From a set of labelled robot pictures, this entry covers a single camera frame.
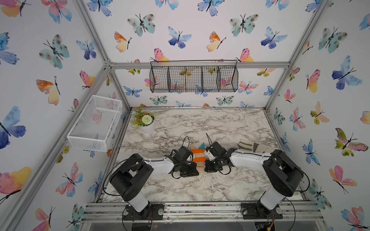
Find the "orange rectangular block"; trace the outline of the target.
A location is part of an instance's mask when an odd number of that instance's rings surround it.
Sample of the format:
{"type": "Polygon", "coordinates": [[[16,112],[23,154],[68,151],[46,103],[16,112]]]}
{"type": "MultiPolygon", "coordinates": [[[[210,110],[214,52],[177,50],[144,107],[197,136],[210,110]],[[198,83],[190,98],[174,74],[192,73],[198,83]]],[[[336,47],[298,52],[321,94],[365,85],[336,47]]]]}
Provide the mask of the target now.
{"type": "Polygon", "coordinates": [[[198,162],[205,162],[206,158],[205,157],[198,157],[193,159],[193,162],[198,163],[198,162]]]}
{"type": "Polygon", "coordinates": [[[195,149],[191,150],[193,154],[204,154],[205,150],[204,149],[195,149]]]}

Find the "natural wood rectangular block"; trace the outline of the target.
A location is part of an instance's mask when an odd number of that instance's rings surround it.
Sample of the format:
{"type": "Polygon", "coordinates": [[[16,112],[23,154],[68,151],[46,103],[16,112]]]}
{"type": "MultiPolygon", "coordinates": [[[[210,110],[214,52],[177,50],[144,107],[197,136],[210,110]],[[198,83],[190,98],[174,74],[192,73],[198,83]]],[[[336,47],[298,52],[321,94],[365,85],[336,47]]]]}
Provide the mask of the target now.
{"type": "Polygon", "coordinates": [[[206,155],[204,153],[194,154],[194,158],[205,158],[206,155]]]}

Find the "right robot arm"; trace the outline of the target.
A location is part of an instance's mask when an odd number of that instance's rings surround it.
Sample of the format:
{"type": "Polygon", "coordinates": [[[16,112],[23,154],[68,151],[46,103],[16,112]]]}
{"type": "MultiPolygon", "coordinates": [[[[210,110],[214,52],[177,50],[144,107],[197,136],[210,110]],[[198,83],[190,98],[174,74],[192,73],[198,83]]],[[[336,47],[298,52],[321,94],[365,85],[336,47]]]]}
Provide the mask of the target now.
{"type": "Polygon", "coordinates": [[[239,149],[226,150],[218,142],[205,149],[209,157],[205,171],[221,172],[223,167],[247,167],[264,171],[271,186],[258,201],[259,207],[272,211],[286,197],[294,195],[305,174],[287,155],[276,149],[271,153],[251,153],[239,149]]]}

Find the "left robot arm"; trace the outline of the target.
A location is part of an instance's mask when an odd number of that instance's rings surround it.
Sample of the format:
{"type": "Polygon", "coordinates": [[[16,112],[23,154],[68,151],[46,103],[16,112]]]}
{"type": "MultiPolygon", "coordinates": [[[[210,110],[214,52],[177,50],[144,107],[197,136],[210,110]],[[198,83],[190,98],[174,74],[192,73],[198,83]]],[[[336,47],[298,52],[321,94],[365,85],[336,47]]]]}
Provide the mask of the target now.
{"type": "Polygon", "coordinates": [[[199,175],[197,164],[189,160],[192,154],[185,146],[157,159],[133,154],[110,175],[109,182],[135,212],[141,213],[150,208],[149,201],[141,192],[150,176],[179,173],[180,178],[187,178],[199,175]]]}

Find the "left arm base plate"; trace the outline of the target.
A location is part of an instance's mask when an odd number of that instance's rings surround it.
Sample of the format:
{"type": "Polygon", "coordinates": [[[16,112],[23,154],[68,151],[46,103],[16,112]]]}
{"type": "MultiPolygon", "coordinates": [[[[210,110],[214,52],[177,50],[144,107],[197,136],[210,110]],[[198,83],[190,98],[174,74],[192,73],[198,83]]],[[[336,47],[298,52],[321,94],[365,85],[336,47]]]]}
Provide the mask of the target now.
{"type": "Polygon", "coordinates": [[[122,215],[123,220],[162,220],[164,204],[149,203],[141,212],[137,212],[133,206],[127,205],[122,215]]]}

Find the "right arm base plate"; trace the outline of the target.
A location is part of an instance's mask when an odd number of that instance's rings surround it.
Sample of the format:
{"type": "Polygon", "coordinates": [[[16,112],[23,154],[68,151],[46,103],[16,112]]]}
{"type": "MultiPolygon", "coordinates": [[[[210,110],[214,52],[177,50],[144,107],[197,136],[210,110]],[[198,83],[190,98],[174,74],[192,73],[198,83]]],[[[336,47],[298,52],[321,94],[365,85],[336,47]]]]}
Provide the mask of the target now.
{"type": "Polygon", "coordinates": [[[279,205],[269,210],[260,202],[242,203],[240,212],[243,219],[283,219],[282,210],[279,205]]]}

